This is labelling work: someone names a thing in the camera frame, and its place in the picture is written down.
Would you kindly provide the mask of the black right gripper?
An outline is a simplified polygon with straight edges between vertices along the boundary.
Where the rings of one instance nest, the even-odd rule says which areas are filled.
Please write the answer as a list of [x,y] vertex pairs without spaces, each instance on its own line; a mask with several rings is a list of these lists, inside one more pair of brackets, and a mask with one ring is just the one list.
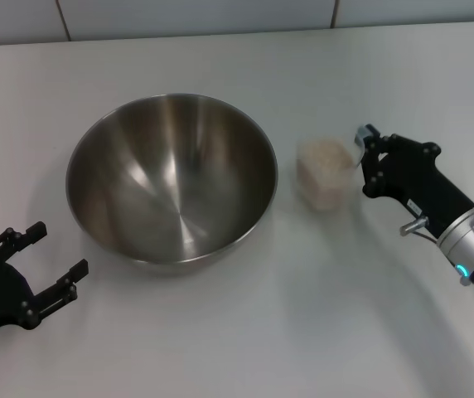
[[409,211],[428,218],[427,229],[434,238],[474,208],[474,202],[437,169],[437,144],[385,136],[372,124],[357,129],[356,142],[366,149],[361,162],[363,193],[392,197],[405,207],[413,203],[418,209]]

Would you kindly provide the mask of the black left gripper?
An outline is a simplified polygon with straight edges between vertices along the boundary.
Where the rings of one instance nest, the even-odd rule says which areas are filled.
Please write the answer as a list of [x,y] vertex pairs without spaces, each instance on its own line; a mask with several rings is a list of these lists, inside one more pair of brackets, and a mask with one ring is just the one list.
[[17,325],[32,330],[43,319],[78,298],[76,284],[89,274],[87,260],[76,263],[53,285],[37,294],[31,291],[27,280],[18,271],[4,264],[46,235],[46,225],[42,221],[24,233],[9,227],[0,234],[0,328]]

